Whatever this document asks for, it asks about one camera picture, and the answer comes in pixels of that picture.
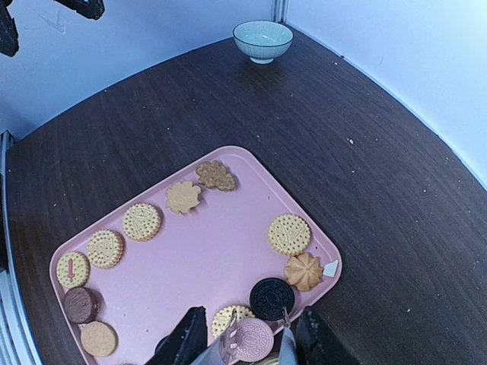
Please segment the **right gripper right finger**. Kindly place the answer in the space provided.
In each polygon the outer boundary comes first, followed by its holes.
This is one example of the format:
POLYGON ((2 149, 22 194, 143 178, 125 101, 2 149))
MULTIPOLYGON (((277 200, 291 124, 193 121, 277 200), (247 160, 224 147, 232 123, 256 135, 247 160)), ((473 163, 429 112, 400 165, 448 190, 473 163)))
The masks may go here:
POLYGON ((311 306, 306 306, 299 316, 295 341, 299 364, 360 364, 311 306))

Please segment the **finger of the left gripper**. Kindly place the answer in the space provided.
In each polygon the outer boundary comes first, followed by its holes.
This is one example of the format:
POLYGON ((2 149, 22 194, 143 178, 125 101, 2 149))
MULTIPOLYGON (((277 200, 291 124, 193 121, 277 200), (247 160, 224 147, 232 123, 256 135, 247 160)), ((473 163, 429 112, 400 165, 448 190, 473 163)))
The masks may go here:
POLYGON ((14 18, 8 12, 7 6, 2 5, 0 8, 1 29, 0 29, 0 47, 1 53, 13 57, 19 50, 18 31, 14 18))
POLYGON ((65 7, 91 20, 98 20, 105 12, 103 0, 56 0, 65 7))

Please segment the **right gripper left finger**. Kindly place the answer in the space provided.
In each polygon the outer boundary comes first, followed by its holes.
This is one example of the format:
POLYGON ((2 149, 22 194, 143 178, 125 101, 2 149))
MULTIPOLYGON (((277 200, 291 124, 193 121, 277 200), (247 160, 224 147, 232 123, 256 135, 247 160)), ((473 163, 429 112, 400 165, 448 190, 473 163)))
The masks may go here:
POLYGON ((154 354, 148 364, 191 364, 208 346, 205 308, 189 308, 169 336, 171 350, 154 354))

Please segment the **silver white tongs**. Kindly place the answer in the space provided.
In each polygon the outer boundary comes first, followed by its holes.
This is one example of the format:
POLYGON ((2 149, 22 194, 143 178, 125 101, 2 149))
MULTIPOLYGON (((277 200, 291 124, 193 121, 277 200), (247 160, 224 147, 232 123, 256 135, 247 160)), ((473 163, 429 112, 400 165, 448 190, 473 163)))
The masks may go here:
POLYGON ((296 342, 286 308, 282 309, 282 314, 282 341, 279 354, 273 357, 274 334, 265 321, 252 316, 245 306, 220 309, 211 323, 214 342, 193 363, 297 364, 296 342))

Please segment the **tan maple leaf cookie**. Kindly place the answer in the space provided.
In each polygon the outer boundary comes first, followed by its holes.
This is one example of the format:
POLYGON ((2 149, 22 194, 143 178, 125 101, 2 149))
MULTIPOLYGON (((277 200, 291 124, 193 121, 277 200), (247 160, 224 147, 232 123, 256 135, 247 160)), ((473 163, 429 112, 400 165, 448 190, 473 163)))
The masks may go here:
POLYGON ((175 214, 187 214, 200 203, 201 191, 201 188, 191 181, 176 182, 165 192, 165 207, 175 214))

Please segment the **gold cookie tin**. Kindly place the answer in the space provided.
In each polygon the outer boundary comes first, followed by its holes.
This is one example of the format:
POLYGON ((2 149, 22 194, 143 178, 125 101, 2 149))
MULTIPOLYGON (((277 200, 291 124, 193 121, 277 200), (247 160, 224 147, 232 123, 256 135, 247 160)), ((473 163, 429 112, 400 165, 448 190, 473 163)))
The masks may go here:
POLYGON ((255 362, 255 365, 279 365, 279 353, 271 352, 267 357, 255 362))

